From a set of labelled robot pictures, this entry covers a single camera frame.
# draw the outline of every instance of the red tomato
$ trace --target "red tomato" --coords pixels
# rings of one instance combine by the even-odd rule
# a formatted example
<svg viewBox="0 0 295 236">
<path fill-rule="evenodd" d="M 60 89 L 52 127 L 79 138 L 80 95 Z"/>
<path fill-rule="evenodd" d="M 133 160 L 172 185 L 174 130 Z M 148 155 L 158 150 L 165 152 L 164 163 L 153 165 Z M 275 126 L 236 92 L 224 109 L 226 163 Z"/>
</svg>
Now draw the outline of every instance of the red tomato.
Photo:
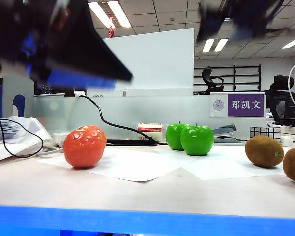
<svg viewBox="0 0 295 236">
<path fill-rule="evenodd" d="M 95 125 L 85 125 L 72 131 L 64 140 L 64 157 L 74 167 L 91 167 L 102 158 L 105 146 L 104 131 Z"/>
</svg>

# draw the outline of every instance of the ceiling light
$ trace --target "ceiling light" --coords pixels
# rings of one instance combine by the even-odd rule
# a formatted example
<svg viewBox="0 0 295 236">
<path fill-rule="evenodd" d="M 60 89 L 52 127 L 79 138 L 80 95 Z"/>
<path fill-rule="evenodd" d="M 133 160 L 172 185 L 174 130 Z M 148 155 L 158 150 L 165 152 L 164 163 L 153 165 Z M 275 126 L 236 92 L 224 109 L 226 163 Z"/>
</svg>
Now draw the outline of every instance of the ceiling light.
<svg viewBox="0 0 295 236">
<path fill-rule="evenodd" d="M 222 38 L 222 39 L 218 42 L 218 44 L 217 44 L 217 46 L 216 46 L 216 48 L 215 48 L 214 51 L 216 51 L 216 52 L 221 51 L 221 50 L 224 48 L 224 46 L 225 46 L 225 44 L 227 43 L 227 41 L 228 41 L 228 38 Z"/>
<path fill-rule="evenodd" d="M 292 41 L 292 42 L 290 42 L 289 44 L 285 45 L 285 46 L 283 47 L 283 49 L 290 48 L 290 47 L 292 47 L 292 46 L 294 46 L 294 45 L 295 45 L 295 40 Z"/>
<path fill-rule="evenodd" d="M 212 44 L 214 42 L 214 39 L 208 39 L 205 43 L 205 46 L 203 47 L 202 52 L 207 53 L 210 51 L 210 48 L 212 47 Z"/>
<path fill-rule="evenodd" d="M 131 24 L 125 13 L 123 12 L 121 6 L 119 5 L 119 2 L 108 1 L 107 4 L 113 11 L 114 15 L 116 16 L 122 27 L 131 27 Z"/>
<path fill-rule="evenodd" d="M 96 2 L 91 2 L 88 4 L 90 9 L 96 14 L 96 16 L 99 18 L 99 20 L 104 24 L 106 28 L 110 28 L 110 26 L 114 27 L 114 24 L 109 19 L 109 17 L 106 15 L 104 10 L 100 7 L 100 5 Z"/>
</svg>

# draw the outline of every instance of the cubicle divider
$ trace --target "cubicle divider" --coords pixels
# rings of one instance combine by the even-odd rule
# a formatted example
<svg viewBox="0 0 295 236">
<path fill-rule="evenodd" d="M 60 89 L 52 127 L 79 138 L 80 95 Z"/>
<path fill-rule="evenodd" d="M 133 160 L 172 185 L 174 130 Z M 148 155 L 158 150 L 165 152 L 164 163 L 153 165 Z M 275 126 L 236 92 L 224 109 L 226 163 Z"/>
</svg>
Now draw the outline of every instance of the cubicle divider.
<svg viewBox="0 0 295 236">
<path fill-rule="evenodd" d="M 212 129 L 234 124 L 234 137 L 247 140 L 250 126 L 266 124 L 265 117 L 211 118 L 210 96 L 100 97 L 92 100 L 101 107 L 107 121 L 128 127 L 139 122 L 170 124 L 181 121 L 210 126 Z M 85 98 L 36 97 L 33 116 L 42 122 L 50 134 L 94 124 L 100 126 L 108 138 L 133 138 L 131 131 L 103 123 L 98 109 Z"/>
</svg>

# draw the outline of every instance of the box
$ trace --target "box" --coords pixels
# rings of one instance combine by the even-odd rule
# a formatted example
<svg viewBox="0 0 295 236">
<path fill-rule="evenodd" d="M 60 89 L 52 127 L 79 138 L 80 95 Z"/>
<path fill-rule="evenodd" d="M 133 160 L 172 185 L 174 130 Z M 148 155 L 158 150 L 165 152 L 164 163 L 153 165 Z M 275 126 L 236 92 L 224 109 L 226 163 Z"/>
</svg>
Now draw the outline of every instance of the box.
<svg viewBox="0 0 295 236">
<path fill-rule="evenodd" d="M 250 137 L 257 135 L 268 136 L 281 141 L 281 128 L 280 127 L 250 127 Z"/>
</svg>

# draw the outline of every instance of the office chair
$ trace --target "office chair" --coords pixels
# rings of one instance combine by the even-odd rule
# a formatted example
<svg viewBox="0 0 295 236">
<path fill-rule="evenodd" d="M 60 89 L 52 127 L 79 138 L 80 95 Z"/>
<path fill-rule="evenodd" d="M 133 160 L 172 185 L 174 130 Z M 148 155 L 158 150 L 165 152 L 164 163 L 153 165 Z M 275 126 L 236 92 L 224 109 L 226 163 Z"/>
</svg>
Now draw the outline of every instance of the office chair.
<svg viewBox="0 0 295 236">
<path fill-rule="evenodd" d="M 210 68 L 205 68 L 202 71 L 202 79 L 208 85 L 208 89 L 205 95 L 210 95 L 211 92 L 223 92 L 224 90 L 224 79 L 217 75 L 211 75 L 212 70 Z M 217 84 L 212 79 L 220 79 L 222 81 L 221 86 L 216 86 Z"/>
<path fill-rule="evenodd" d="M 274 76 L 274 82 L 270 90 L 265 91 L 266 107 L 270 108 L 275 124 L 295 127 L 295 105 L 290 98 L 287 85 L 287 76 Z M 290 87 L 294 85 L 294 79 L 290 79 Z"/>
</svg>

